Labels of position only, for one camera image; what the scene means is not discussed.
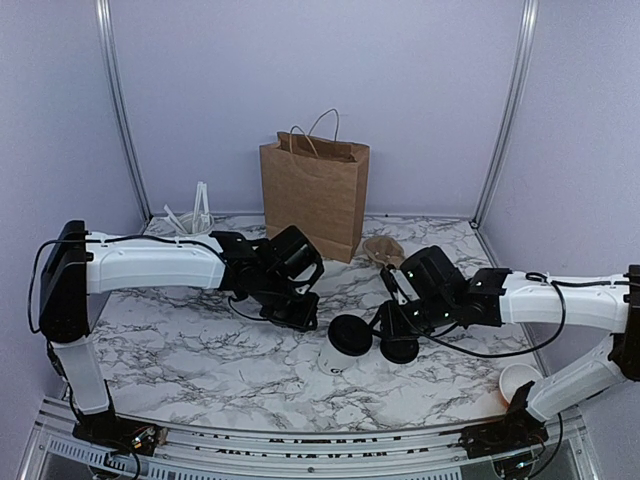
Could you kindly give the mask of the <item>black plastic cup lid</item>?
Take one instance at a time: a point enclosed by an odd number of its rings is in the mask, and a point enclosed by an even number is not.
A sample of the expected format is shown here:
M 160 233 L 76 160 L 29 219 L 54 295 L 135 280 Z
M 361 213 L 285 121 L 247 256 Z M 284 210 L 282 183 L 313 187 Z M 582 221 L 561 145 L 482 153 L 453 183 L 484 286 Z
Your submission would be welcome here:
M 327 337 L 334 349 L 352 357 L 365 355 L 373 344 L 371 327 L 351 314 L 336 316 L 329 324 Z

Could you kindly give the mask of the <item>white paper coffee cup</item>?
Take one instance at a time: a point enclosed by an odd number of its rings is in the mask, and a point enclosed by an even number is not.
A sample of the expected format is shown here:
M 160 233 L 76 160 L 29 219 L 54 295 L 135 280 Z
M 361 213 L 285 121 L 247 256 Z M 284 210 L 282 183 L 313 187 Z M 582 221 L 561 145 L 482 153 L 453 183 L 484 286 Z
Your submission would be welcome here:
M 317 365 L 324 374 L 341 375 L 346 369 L 353 366 L 356 360 L 356 356 L 346 355 L 328 343 L 320 350 Z

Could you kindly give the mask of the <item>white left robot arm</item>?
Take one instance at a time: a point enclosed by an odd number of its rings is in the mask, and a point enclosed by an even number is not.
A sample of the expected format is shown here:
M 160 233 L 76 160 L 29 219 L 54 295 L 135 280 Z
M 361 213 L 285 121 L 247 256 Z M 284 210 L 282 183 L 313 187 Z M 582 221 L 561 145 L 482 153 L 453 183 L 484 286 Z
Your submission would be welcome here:
M 219 290 L 237 301 L 255 300 L 260 320 L 275 326 L 301 332 L 317 327 L 319 297 L 311 289 L 324 265 L 295 226 L 271 239 L 248 240 L 232 231 L 167 238 L 89 232 L 73 220 L 48 245 L 46 263 L 32 270 L 40 294 L 30 327 L 45 337 L 49 360 L 69 385 L 74 437 L 123 454 L 152 455 L 165 430 L 116 413 L 91 338 L 90 295 L 155 287 Z

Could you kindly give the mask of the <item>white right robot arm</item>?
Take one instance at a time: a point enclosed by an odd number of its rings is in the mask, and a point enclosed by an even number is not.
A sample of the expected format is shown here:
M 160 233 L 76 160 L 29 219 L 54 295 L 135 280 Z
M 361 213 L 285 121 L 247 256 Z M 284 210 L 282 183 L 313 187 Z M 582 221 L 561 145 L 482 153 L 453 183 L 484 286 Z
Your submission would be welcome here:
M 541 380 L 518 387 L 504 416 L 466 427 L 459 443 L 469 458 L 523 449 L 548 439 L 545 424 L 565 409 L 613 385 L 639 379 L 639 268 L 586 279 L 508 268 L 483 268 L 466 278 L 438 246 L 423 248 L 380 275 L 390 295 L 370 323 L 383 356 L 413 361 L 418 340 L 435 341 L 440 327 L 501 327 L 524 323 L 589 326 L 606 331 L 601 343 Z

